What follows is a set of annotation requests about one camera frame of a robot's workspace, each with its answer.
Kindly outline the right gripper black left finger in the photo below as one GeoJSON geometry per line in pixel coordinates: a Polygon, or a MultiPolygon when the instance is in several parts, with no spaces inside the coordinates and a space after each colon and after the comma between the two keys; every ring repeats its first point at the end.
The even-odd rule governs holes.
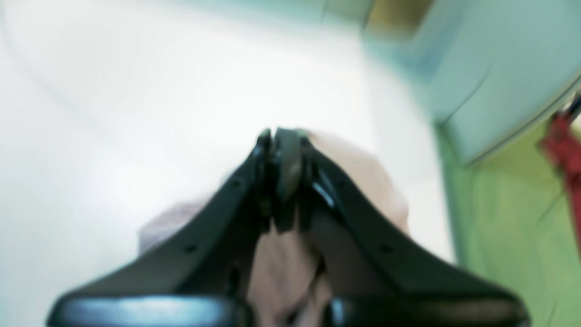
{"type": "Polygon", "coordinates": [[[202,210],[132,263],[62,295],[48,327],[253,327],[244,299],[267,201],[271,131],[202,210]]]}

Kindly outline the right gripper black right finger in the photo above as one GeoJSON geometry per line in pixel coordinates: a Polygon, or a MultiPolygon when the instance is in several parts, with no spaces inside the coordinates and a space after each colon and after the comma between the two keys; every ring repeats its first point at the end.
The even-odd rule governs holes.
{"type": "Polygon", "coordinates": [[[409,236],[405,199],[367,151],[279,128],[277,197],[321,250],[326,327],[528,327],[510,291],[444,262],[409,236]]]}

